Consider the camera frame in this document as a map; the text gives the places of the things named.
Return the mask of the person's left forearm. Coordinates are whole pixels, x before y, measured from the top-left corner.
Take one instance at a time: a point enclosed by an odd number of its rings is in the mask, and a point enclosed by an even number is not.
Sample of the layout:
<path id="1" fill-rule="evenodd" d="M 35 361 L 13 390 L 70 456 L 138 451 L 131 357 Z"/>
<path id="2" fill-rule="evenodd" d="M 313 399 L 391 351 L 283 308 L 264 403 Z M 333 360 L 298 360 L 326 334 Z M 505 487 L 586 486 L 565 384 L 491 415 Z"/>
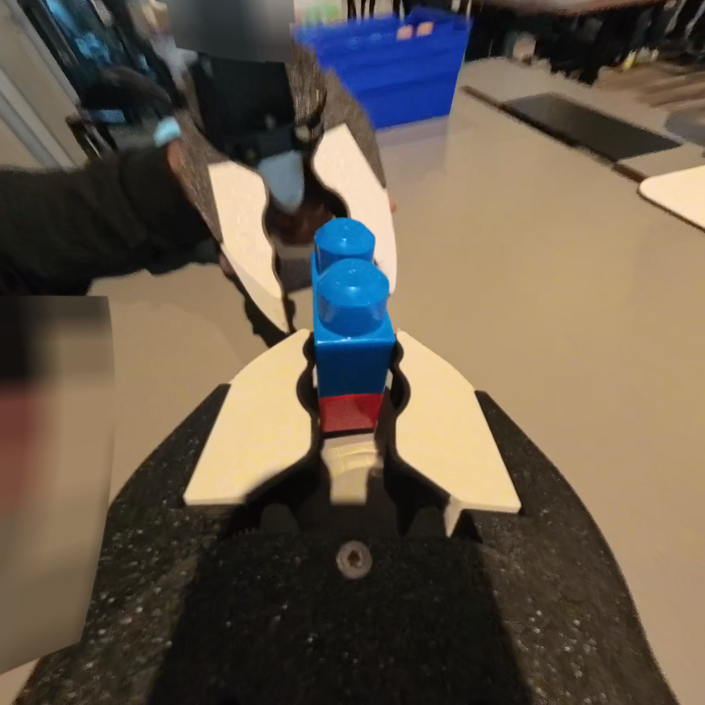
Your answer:
<path id="1" fill-rule="evenodd" d="M 204 141 L 181 91 L 177 135 L 79 169 L 1 168 L 1 295 L 85 295 L 96 279 L 189 264 L 234 270 L 207 191 Z"/>

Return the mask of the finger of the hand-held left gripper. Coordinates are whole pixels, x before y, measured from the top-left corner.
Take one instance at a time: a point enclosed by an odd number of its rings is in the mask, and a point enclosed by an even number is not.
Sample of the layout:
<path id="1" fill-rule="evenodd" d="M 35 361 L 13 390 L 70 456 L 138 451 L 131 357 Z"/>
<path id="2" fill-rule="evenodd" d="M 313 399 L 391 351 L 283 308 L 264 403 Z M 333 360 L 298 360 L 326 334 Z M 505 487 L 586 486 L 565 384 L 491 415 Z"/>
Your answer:
<path id="1" fill-rule="evenodd" d="M 313 152 L 313 173 L 323 187 L 338 196 L 349 218 L 372 232 L 374 262 L 390 284 L 397 283 L 398 257 L 388 193 L 346 124 L 323 133 Z"/>
<path id="2" fill-rule="evenodd" d="M 265 229 L 269 192 L 260 174 L 235 162 L 208 169 L 221 249 L 259 311 L 289 333 L 285 295 L 276 272 L 276 251 Z"/>

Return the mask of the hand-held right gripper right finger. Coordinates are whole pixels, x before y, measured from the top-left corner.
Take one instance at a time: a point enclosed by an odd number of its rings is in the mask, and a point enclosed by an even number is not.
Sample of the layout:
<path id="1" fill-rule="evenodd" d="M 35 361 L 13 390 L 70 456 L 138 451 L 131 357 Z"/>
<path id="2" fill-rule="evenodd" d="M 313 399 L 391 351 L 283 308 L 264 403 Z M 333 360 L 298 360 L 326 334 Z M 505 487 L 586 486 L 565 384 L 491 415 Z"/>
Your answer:
<path id="1" fill-rule="evenodd" d="M 440 499 L 445 534 L 467 511 L 518 515 L 522 502 L 473 385 L 408 332 L 396 340 L 402 396 L 389 449 L 401 470 Z"/>

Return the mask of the white desk stand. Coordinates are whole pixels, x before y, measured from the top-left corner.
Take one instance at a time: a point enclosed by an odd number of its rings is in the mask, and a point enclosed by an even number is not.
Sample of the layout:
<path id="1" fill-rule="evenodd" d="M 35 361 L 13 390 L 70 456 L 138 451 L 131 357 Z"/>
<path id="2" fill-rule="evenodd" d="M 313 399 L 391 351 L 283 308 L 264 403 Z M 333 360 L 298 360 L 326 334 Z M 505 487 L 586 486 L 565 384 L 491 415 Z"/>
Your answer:
<path id="1" fill-rule="evenodd" d="M 638 187 L 651 204 L 704 230 L 704 166 L 652 176 Z"/>

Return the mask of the person's left hand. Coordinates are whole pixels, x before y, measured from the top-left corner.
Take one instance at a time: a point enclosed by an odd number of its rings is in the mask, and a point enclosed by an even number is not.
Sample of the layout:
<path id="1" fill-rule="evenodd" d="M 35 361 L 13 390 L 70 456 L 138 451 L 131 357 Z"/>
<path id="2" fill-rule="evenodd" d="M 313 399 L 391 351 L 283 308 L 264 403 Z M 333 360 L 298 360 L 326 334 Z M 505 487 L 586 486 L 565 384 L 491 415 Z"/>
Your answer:
<path id="1" fill-rule="evenodd" d="M 196 163 L 194 149 L 182 138 L 171 140 L 164 147 L 167 163 L 188 203 L 195 207 L 216 241 L 221 241 L 214 197 L 206 193 L 207 167 Z M 261 160 L 255 170 L 271 199 L 265 219 L 275 241 L 295 247 L 310 244 L 315 231 L 333 218 L 335 206 L 307 159 L 297 151 L 287 152 Z"/>

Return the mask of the blue plastic bin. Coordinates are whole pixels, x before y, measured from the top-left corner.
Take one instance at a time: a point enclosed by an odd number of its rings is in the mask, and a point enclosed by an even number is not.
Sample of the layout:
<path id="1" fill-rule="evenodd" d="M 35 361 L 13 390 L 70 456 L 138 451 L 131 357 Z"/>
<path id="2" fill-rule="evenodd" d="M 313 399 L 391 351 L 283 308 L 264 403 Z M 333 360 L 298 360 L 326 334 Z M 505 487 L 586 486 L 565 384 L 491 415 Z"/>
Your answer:
<path id="1" fill-rule="evenodd" d="M 401 25 L 423 21 L 435 23 L 431 35 L 396 41 Z M 294 37 L 337 75 L 380 130 L 450 113 L 471 27 L 466 15 L 416 6 L 405 18 L 302 26 Z"/>

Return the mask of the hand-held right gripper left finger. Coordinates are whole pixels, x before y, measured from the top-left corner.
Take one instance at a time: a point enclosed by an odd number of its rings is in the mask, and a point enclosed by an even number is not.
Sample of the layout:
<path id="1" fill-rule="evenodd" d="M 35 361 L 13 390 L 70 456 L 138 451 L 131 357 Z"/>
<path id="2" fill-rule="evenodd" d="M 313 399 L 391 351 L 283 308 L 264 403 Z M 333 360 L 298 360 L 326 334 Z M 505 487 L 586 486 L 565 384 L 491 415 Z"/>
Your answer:
<path id="1" fill-rule="evenodd" d="M 189 507 L 242 506 L 313 446 L 312 416 L 298 384 L 310 361 L 310 330 L 260 354 L 231 380 L 182 495 Z"/>

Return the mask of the black flat table panel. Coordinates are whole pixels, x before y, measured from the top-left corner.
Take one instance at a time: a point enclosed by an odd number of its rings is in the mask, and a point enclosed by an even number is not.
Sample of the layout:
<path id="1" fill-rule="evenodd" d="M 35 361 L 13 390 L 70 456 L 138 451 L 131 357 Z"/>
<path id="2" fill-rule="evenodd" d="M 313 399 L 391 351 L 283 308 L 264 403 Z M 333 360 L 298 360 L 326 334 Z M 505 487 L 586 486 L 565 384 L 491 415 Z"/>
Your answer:
<path id="1" fill-rule="evenodd" d="M 506 101 L 502 107 L 542 133 L 614 163 L 680 146 L 669 137 L 554 93 Z"/>

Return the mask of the blue mega block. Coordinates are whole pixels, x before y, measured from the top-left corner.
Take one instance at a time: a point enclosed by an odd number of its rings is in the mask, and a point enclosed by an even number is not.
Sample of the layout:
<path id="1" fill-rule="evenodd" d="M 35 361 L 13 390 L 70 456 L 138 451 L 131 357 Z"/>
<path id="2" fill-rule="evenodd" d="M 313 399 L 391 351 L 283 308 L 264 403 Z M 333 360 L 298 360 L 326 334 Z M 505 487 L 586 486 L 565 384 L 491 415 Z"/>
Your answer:
<path id="1" fill-rule="evenodd" d="M 311 256 L 314 359 L 322 398 L 382 393 L 397 343 L 388 277 L 374 262 L 375 237 L 335 218 L 314 236 Z"/>

